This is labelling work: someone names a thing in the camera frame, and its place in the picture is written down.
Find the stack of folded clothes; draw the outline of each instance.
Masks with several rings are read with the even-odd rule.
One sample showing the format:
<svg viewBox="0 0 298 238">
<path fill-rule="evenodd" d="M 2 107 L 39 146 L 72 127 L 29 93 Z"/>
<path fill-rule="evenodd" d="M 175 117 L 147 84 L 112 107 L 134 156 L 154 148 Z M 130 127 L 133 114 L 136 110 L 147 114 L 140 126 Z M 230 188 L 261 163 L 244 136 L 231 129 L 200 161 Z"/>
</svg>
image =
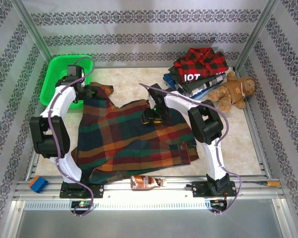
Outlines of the stack of folded clothes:
<svg viewBox="0 0 298 238">
<path fill-rule="evenodd" d="M 226 78 L 228 66 L 222 52 L 212 48 L 190 48 L 174 62 L 170 73 L 163 76 L 165 83 L 187 97 L 196 97 L 220 85 Z"/>
</svg>

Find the patterned wallpaper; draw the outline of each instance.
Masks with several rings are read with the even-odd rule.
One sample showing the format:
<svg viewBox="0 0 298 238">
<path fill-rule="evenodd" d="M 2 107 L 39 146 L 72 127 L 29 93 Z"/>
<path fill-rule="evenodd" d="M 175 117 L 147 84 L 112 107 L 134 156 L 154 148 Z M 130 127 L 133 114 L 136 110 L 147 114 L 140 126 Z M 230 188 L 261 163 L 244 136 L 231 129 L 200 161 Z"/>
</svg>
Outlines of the patterned wallpaper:
<svg viewBox="0 0 298 238">
<path fill-rule="evenodd" d="M 256 81 L 250 107 L 298 230 L 298 0 L 278 3 L 241 73 Z"/>
<path fill-rule="evenodd" d="M 8 0 L 0 0 L 0 234 L 32 152 L 29 120 L 43 110 L 47 65 Z"/>
<path fill-rule="evenodd" d="M 190 47 L 234 65 L 267 0 L 26 0 L 53 55 L 92 54 L 98 67 L 171 66 Z"/>
</svg>

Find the green basket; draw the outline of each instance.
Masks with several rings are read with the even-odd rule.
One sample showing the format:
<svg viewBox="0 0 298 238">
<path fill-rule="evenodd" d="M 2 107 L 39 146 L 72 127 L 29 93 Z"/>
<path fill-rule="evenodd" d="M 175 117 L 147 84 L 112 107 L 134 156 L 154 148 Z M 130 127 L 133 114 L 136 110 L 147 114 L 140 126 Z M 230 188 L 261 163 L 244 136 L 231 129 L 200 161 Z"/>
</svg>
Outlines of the green basket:
<svg viewBox="0 0 298 238">
<path fill-rule="evenodd" d="M 46 76 L 44 79 L 40 101 L 44 106 L 47 106 L 55 94 L 55 84 L 67 75 L 68 65 L 73 64 L 78 58 L 88 55 L 68 55 L 57 56 L 50 61 Z M 77 65 L 84 68 L 85 74 L 88 74 L 93 69 L 93 62 L 90 59 L 82 59 L 77 62 Z M 85 84 L 90 84 L 91 75 L 85 79 Z M 82 108 L 83 100 L 78 103 L 72 103 L 70 108 Z"/>
</svg>

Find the marble surface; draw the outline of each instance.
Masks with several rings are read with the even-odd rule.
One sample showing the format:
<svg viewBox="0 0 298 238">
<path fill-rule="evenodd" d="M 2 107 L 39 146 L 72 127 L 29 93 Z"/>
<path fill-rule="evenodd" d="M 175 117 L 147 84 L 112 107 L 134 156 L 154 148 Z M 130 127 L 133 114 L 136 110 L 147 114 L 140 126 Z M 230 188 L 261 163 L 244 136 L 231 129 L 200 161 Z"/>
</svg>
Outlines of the marble surface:
<svg viewBox="0 0 298 238">
<path fill-rule="evenodd" d="M 153 85 L 158 83 L 162 89 L 166 85 L 162 80 L 163 74 L 168 73 L 167 68 L 104 68 L 96 69 L 92 74 L 92 81 L 101 84 L 113 85 L 114 93 L 110 96 L 112 102 L 120 107 L 130 101 L 146 99 L 147 91 L 139 83 Z M 82 109 L 69 110 L 65 125 L 71 138 L 71 150 L 77 146 L 78 125 L 82 117 Z M 261 174 L 253 142 L 248 130 L 243 110 L 232 107 L 226 114 L 229 122 L 229 132 L 222 141 L 222 153 L 225 167 L 240 175 Z M 172 167 L 149 173 L 157 176 L 198 176 L 207 173 L 207 162 L 201 146 L 197 146 L 199 159 L 190 165 Z M 56 166 L 48 159 L 39 158 L 36 175 L 58 176 Z"/>
</svg>

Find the brown teddy bear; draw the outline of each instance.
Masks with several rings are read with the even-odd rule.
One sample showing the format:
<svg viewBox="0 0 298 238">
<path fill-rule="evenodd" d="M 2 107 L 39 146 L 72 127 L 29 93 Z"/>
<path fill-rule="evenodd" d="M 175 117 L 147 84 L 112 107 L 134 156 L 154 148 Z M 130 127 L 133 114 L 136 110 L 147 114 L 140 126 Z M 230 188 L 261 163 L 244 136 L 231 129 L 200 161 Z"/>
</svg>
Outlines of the brown teddy bear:
<svg viewBox="0 0 298 238">
<path fill-rule="evenodd" d="M 219 110 L 227 113 L 234 104 L 237 108 L 245 108 L 244 98 L 255 92 L 255 82 L 250 77 L 236 78 L 234 71 L 227 74 L 227 82 L 220 87 L 213 89 L 208 94 L 208 98 L 212 102 L 219 100 Z"/>
</svg>

